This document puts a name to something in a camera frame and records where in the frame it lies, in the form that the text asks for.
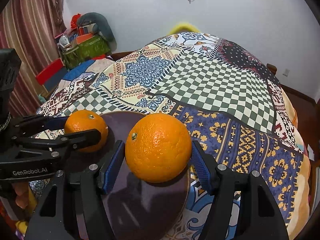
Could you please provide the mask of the left human hand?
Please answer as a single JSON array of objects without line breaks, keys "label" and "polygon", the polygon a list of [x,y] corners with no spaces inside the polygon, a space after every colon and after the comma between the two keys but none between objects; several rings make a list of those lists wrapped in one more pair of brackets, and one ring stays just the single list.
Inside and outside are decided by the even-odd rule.
[{"label": "left human hand", "polygon": [[30,218],[37,206],[37,199],[35,198],[29,183],[26,181],[17,182],[13,183],[12,186],[17,195],[15,199],[17,206],[25,211],[27,218]]}]

